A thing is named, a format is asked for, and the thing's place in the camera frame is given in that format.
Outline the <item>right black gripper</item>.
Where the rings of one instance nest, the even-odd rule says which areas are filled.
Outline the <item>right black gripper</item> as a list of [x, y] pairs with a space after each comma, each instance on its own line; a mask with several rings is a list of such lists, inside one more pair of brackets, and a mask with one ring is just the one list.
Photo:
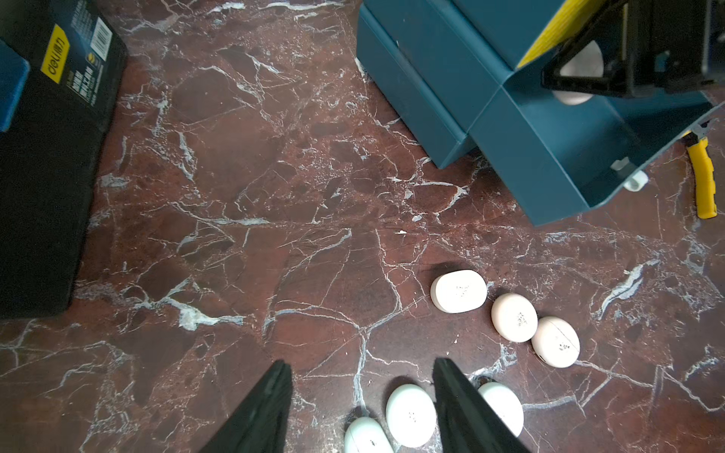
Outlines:
[[[602, 71], [567, 75], [564, 67], [598, 45]], [[643, 98], [724, 84], [722, 1], [606, 1], [541, 72], [544, 88]]]

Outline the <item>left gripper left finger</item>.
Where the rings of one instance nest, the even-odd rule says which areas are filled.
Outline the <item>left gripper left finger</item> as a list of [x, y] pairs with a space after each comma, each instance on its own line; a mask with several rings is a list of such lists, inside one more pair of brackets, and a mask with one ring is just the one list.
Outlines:
[[283, 452], [294, 394], [292, 368], [275, 361], [201, 452]]

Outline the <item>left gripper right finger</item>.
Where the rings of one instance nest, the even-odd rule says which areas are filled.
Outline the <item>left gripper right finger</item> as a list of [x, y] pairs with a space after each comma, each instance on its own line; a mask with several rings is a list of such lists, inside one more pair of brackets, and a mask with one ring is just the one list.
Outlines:
[[443, 452], [530, 452], [453, 360], [437, 358], [432, 377]]

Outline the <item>pink round case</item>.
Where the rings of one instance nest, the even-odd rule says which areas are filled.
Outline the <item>pink round case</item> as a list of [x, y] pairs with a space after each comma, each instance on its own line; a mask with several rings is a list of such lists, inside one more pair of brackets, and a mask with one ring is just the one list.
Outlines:
[[[604, 61], [602, 50], [595, 41], [591, 41], [560, 71], [564, 77], [602, 77]], [[589, 101], [593, 94], [585, 92], [553, 91], [555, 97], [567, 106], [578, 106]]]
[[564, 319], [545, 316], [539, 319], [532, 337], [532, 348], [545, 364], [568, 368], [575, 364], [581, 352], [577, 332]]
[[526, 343], [538, 329], [535, 307], [521, 294], [499, 296], [493, 303], [491, 317], [496, 331], [510, 342]]

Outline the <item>yellow top drawer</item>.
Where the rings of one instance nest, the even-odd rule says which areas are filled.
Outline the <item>yellow top drawer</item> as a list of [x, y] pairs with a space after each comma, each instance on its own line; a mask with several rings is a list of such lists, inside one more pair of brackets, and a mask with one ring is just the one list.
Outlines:
[[522, 69], [557, 45], [573, 38], [603, 3], [603, 0], [566, 0], [517, 64], [517, 69]]

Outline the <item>pink oval earphone case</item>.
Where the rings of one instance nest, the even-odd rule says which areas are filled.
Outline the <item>pink oval earphone case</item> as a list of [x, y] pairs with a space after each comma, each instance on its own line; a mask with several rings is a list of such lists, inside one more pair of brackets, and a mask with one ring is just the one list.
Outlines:
[[451, 314], [479, 309], [487, 294], [487, 283], [473, 270], [446, 273], [437, 277], [430, 287], [430, 297], [435, 307]]

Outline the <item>teal drawer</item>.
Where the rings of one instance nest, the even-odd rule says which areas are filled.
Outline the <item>teal drawer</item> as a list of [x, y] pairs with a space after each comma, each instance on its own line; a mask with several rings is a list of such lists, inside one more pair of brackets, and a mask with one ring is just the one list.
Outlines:
[[500, 64], [500, 86], [469, 132], [536, 226], [606, 204], [717, 108], [700, 92], [567, 106], [541, 85], [548, 60], [517, 72]]

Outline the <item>teal drawer cabinet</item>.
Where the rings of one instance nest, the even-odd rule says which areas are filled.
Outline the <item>teal drawer cabinet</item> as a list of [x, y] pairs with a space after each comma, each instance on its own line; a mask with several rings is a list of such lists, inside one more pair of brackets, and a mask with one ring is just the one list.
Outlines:
[[562, 1], [366, 1], [358, 57], [440, 169], [479, 148], [535, 163], [545, 145], [506, 83]]

